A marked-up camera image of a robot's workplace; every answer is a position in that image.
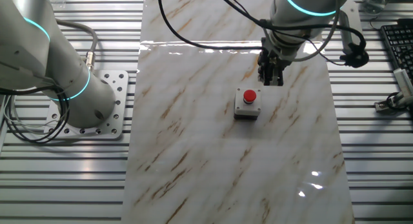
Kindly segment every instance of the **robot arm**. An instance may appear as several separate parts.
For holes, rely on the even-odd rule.
[[[274,0],[271,7],[270,23],[273,26],[293,27],[306,25],[328,24],[336,14],[337,5],[342,7],[347,0]],[[339,13],[342,25],[349,25],[348,15]],[[303,28],[299,30],[265,31],[261,40],[263,51],[260,54],[258,65],[259,79],[264,85],[283,85],[283,70],[296,61],[295,57],[305,39],[318,36],[322,28]],[[343,39],[345,56],[341,59],[346,65],[359,67],[368,61],[364,49],[362,52],[356,46],[359,39],[353,34],[344,32]]]

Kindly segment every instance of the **keyboard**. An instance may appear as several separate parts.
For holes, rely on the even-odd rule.
[[[413,26],[387,25],[380,29],[385,39],[393,70],[405,69],[410,80],[413,78]]]

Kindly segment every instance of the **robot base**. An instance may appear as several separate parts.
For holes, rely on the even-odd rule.
[[[122,136],[129,81],[128,72],[122,70],[96,70],[95,75],[99,79],[106,81],[114,90],[116,96],[114,111],[106,121],[94,128],[80,129],[67,124],[56,137],[57,140],[117,140]],[[50,102],[46,122],[58,120],[59,118],[58,106],[54,102]],[[56,122],[47,125],[45,133],[54,128],[55,124]]]

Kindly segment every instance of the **black cable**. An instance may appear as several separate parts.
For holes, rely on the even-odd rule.
[[[243,5],[241,5],[241,3],[240,2],[238,2],[237,0],[233,0],[235,3],[237,3],[243,10],[244,10],[244,12],[246,12],[248,15],[250,15],[249,13],[248,13],[248,11],[246,10],[246,8],[243,6]]]
[[[22,95],[33,94],[33,93],[36,93],[36,92],[41,92],[41,91],[44,91],[44,90],[55,90],[56,88],[57,88],[56,86],[47,86],[47,87],[34,88],[34,89],[24,90],[24,91],[15,91],[15,90],[0,88],[0,94],[1,95],[11,95],[11,96],[22,96]]]
[[[248,18],[249,20],[253,21],[255,24],[259,25],[262,28],[266,28],[272,31],[275,30],[308,30],[308,29],[315,29],[315,28],[332,28],[332,25],[329,24],[318,24],[318,25],[305,25],[305,26],[290,26],[290,27],[283,27],[283,26],[274,26],[270,23],[267,23],[265,19],[258,20],[251,15],[245,13],[240,8],[238,8],[235,4],[233,4],[230,0],[224,0],[228,5],[232,8],[237,10],[240,14]],[[360,39],[360,48],[364,49],[366,47],[366,39],[364,38],[363,34],[358,32],[357,30],[345,26],[337,25],[337,29],[352,32]]]
[[[255,22],[257,25],[261,26],[261,24],[262,24],[261,21],[258,21],[257,19],[253,18],[253,17],[248,13],[248,11],[246,10],[246,8],[245,8],[240,2],[238,2],[237,0],[233,0],[234,2],[236,2],[236,3],[243,9],[243,11],[240,10],[240,9],[239,9],[237,6],[235,6],[233,3],[231,3],[229,0],[224,0],[224,1],[226,1],[231,7],[235,8],[238,12],[240,12],[241,14],[243,14],[244,16],[246,16],[247,18],[249,18],[250,20],[252,20],[253,22]],[[262,47],[252,47],[252,48],[250,48],[250,47],[216,47],[216,46],[200,45],[200,44],[191,42],[191,41],[185,39],[184,37],[182,37],[181,35],[179,35],[179,34],[174,30],[174,28],[171,26],[171,24],[169,23],[166,15],[165,15],[165,11],[163,10],[162,0],[158,0],[158,3],[159,3],[159,9],[160,9],[160,11],[161,11],[162,18],[163,18],[164,22],[166,23],[166,25],[169,27],[169,30],[170,30],[176,37],[178,37],[180,40],[184,41],[185,43],[188,43],[188,44],[190,44],[190,45],[193,45],[193,46],[196,46],[196,47],[199,47],[199,48],[207,48],[207,49],[213,49],[213,50],[262,50]],[[307,39],[307,38],[305,38],[305,37],[293,36],[293,35],[290,35],[290,34],[287,34],[287,33],[283,33],[283,32],[277,31],[277,30],[275,30],[275,29],[274,29],[273,31],[276,32],[276,33],[279,33],[279,34],[286,35],[286,36],[295,37],[295,38],[298,38],[298,39],[302,39],[302,40],[304,40],[304,41],[309,41],[311,44],[313,44],[313,46],[314,46],[315,48],[317,48],[316,45],[315,45],[311,40],[309,40],[309,39]],[[331,61],[329,58],[327,58],[327,57],[324,56],[323,54],[320,54],[320,55],[321,55],[321,57],[325,58],[328,62],[331,62],[331,63],[333,63],[333,64],[335,64],[335,65],[338,65],[338,66],[345,66],[344,64],[339,64],[339,63],[335,63],[335,62]]]
[[[390,109],[395,110],[395,111],[398,111],[398,112],[400,112],[400,111],[406,111],[407,108],[408,108],[408,106],[405,106],[405,107],[403,107],[403,108],[398,108],[398,107],[394,107],[394,106],[393,106],[390,98],[396,96],[397,94],[399,94],[399,92],[393,92],[392,94],[388,95],[388,97],[387,97],[387,99],[386,99],[387,106],[388,106]]]
[[[71,28],[78,28],[78,29],[81,29],[81,30],[91,34],[92,37],[93,37],[93,40],[92,40],[92,46],[90,47],[90,51],[93,52],[93,53],[95,52],[98,38],[97,38],[97,34],[96,34],[94,29],[92,29],[92,28],[90,28],[89,26],[86,26],[86,25],[82,25],[82,24],[75,23],[75,22],[72,22],[72,21],[63,21],[63,20],[60,20],[60,19],[57,19],[57,18],[56,18],[56,22],[57,22],[58,25],[63,25],[63,26],[71,27]]]
[[[159,4],[159,9],[161,11],[161,15],[163,18],[163,21],[165,24],[168,26],[169,30],[180,40],[182,40],[185,43],[188,43],[189,45],[196,46],[199,48],[204,48],[204,49],[212,49],[212,50],[262,50],[262,46],[208,46],[208,45],[202,45],[198,43],[194,43],[190,40],[185,39],[182,37],[178,32],[174,30],[174,27],[169,23],[165,11],[163,10],[163,5],[162,5],[162,0],[157,0]]]
[[[61,107],[61,113],[65,116],[65,119],[59,119],[59,121],[57,122],[57,125],[55,126],[55,128],[52,129],[52,131],[50,131],[47,135],[39,138],[39,139],[29,139],[28,137],[26,137],[19,129],[18,127],[15,125],[15,123],[13,121],[9,122],[9,120],[6,118],[6,124],[8,126],[8,128],[10,129],[10,131],[13,133],[13,135],[23,141],[28,141],[31,143],[35,143],[35,144],[45,144],[48,143],[52,140],[54,140],[59,134],[60,132],[64,129],[65,125],[68,122],[69,119],[69,115],[70,115],[70,111],[69,111],[69,102],[67,100],[67,96],[65,93],[62,93],[62,89],[59,87],[54,87],[53,91],[56,93],[57,98],[59,100],[59,105]],[[6,96],[6,100],[7,99],[12,99],[11,95],[7,95]],[[8,102],[7,106],[5,106],[5,113],[8,114],[9,118],[12,119],[12,102]]]
[[[370,23],[370,26],[371,26],[374,30],[380,31],[380,29],[374,27],[373,24],[372,24],[372,21],[376,20],[377,18],[378,18],[378,16],[370,19],[370,21],[368,21],[368,23]]]

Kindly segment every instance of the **white marble surface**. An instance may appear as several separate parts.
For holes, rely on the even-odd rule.
[[[239,1],[268,17],[271,0]],[[189,39],[259,45],[263,37],[221,0],[163,2]],[[263,87],[259,52],[180,43],[156,0],[145,0],[141,42],[123,224],[354,222],[322,58],[286,68],[283,87]],[[257,121],[234,121],[238,87],[262,90]]]

